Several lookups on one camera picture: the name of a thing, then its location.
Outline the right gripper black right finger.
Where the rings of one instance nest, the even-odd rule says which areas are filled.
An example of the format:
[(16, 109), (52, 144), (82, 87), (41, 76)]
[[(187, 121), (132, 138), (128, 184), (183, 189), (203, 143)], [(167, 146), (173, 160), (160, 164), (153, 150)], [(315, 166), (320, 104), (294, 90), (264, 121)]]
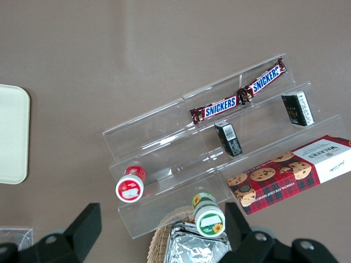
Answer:
[(250, 228), (236, 203), (225, 204), (225, 230), (231, 245), (220, 262), (337, 262), (320, 242), (295, 239), (290, 246)]

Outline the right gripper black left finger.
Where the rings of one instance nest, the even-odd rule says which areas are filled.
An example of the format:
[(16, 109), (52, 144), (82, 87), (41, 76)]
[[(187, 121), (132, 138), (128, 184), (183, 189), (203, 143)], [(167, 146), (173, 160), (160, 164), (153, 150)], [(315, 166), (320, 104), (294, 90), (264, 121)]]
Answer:
[(101, 234), (99, 203), (90, 203), (63, 233), (43, 237), (19, 251), (14, 243), (1, 244), (1, 262), (84, 262)]

